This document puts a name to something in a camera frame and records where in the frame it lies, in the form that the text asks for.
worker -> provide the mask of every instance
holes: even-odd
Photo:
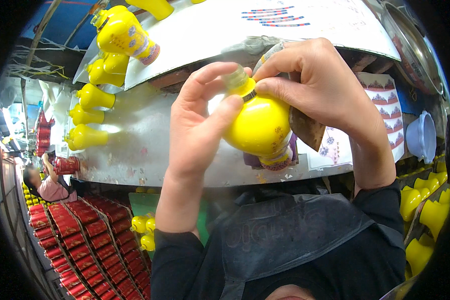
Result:
[[[324,38],[284,43],[253,76],[255,90],[348,134],[353,201],[341,194],[281,193],[241,206],[216,225],[205,248],[200,243],[204,172],[243,105],[231,95],[207,117],[207,101],[223,90],[220,75],[236,68],[236,63],[214,62],[192,73],[172,105],[151,298],[381,298],[405,280],[394,158],[377,108]],[[301,82],[274,77],[281,72],[300,72]]]
[[[30,194],[41,197],[48,202],[72,202],[77,200],[77,191],[69,186],[62,175],[57,175],[53,165],[48,161],[48,153],[42,155],[44,171],[48,176],[42,181],[36,167],[27,165],[23,171],[23,183],[30,190]]]

black shirt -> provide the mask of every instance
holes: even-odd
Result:
[[[377,223],[403,234],[399,213],[400,190],[388,187],[361,190],[353,204]],[[220,237],[210,235],[205,248],[191,232],[155,230],[151,298],[219,299],[225,284]],[[341,246],[298,267],[248,281],[242,299],[263,300],[278,287],[294,284],[312,292],[317,300],[378,300],[405,280],[405,252],[392,247],[370,226]]]

black hair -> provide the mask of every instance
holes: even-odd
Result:
[[[30,171],[35,170],[36,168],[33,165],[26,165],[25,169],[23,170],[23,183],[28,187],[30,194],[41,197],[38,193],[37,189],[35,188],[35,185],[33,185],[30,182],[30,178],[32,177],[30,174]]]

light blue plastic container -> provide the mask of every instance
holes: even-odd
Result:
[[[437,148],[437,132],[432,116],[426,110],[418,119],[411,122],[406,129],[406,145],[411,154],[426,164],[430,164],[435,157]]]

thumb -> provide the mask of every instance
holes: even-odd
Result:
[[[283,77],[264,78],[257,82],[255,91],[281,99],[299,110],[306,95],[305,85]]]
[[[243,107],[243,99],[239,95],[231,95],[223,99],[210,117],[200,124],[201,130],[210,136],[221,137],[234,122]]]

